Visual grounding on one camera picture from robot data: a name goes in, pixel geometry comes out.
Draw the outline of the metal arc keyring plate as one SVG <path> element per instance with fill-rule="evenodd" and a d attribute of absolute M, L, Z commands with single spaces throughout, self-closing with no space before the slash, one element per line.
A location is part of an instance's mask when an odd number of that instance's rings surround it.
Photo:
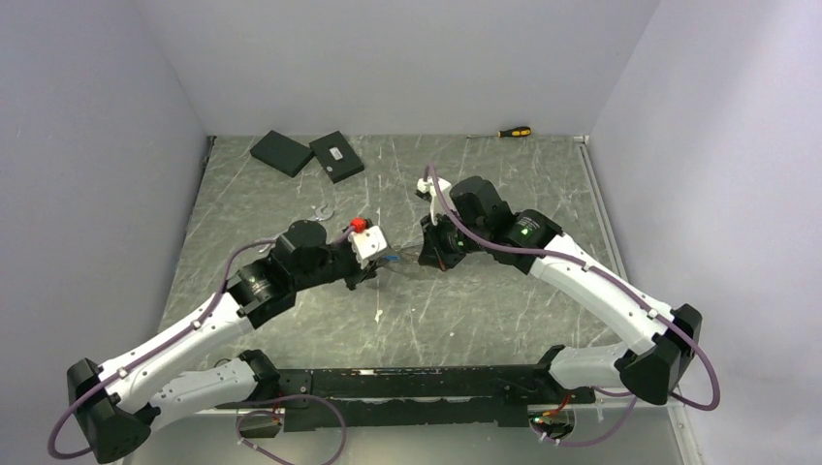
<path fill-rule="evenodd" d="M 391 248 L 383 256 L 397 255 L 400 257 L 400 260 L 393 263 L 386 262 L 381 268 L 409 278 L 419 278 L 424 274 L 423 268 L 418 264 L 418 258 L 422 249 L 422 242 Z"/>

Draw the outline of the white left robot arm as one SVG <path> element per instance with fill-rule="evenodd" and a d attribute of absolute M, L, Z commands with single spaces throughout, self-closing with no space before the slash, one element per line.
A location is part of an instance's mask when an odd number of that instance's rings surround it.
<path fill-rule="evenodd" d="M 207 371 L 188 365 L 291 309 L 300 291 L 336 281 L 355 289 L 374 277 L 390 249 L 380 227 L 363 218 L 335 241 L 322 224 L 300 220 L 255 244 L 267 254 L 238 269 L 225 265 L 216 291 L 178 322 L 120 356 L 102 363 L 83 358 L 68 369 L 70 407 L 59 423 L 77 421 L 87 442 L 80 455 L 109 464 L 200 410 L 234 402 L 267 406 L 277 396 L 279 374 L 261 351 Z"/>

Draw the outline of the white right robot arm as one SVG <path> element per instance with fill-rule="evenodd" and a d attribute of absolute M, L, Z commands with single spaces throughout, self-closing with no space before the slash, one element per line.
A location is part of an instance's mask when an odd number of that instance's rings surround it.
<path fill-rule="evenodd" d="M 534 376 L 540 398 L 556 402 L 574 388 L 624 388 L 653 405 L 673 396 L 701 330 L 702 316 L 655 299 L 596 261 L 546 215 L 511 210 L 493 184 L 468 177 L 457 185 L 432 176 L 417 182 L 430 204 L 420 222 L 421 266 L 446 271 L 484 252 L 570 296 L 618 337 L 616 344 L 549 349 Z"/>

